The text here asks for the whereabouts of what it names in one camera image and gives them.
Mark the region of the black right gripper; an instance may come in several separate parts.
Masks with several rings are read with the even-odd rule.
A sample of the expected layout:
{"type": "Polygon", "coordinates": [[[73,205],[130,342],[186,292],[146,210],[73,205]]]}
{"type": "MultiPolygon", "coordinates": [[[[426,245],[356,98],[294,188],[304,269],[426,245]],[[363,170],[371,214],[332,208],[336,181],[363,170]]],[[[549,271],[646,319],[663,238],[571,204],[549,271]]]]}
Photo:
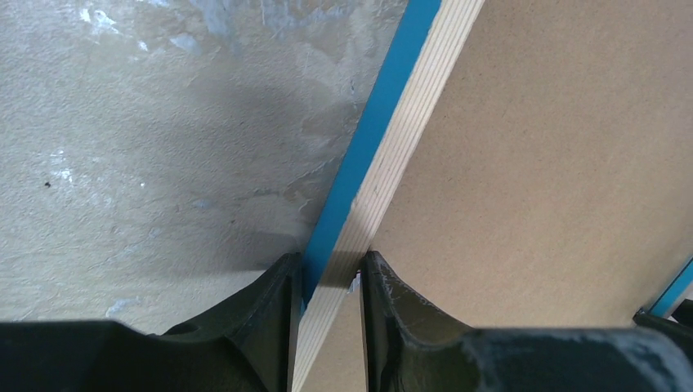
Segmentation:
{"type": "Polygon", "coordinates": [[[639,311],[633,316],[633,322],[664,334],[678,346],[692,346],[692,300],[685,299],[669,318],[639,311]]]}

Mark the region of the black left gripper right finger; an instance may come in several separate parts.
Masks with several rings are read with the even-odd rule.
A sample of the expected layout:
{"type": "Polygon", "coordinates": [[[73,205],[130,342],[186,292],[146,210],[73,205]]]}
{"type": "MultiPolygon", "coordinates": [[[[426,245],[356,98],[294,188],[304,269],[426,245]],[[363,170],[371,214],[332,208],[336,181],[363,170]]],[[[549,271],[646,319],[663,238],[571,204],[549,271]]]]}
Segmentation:
{"type": "Polygon", "coordinates": [[[370,391],[689,391],[692,350],[651,327],[475,328],[360,262],[370,391]]]}

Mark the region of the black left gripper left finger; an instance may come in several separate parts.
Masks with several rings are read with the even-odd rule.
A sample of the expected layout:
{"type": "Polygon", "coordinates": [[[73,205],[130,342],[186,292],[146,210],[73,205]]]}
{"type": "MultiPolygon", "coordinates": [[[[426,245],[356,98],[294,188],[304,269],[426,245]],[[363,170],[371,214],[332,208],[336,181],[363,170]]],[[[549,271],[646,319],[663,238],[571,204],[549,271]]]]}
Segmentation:
{"type": "Polygon", "coordinates": [[[280,257],[244,289],[161,335],[114,320],[1,326],[4,391],[289,391],[302,268],[280,257]]]}

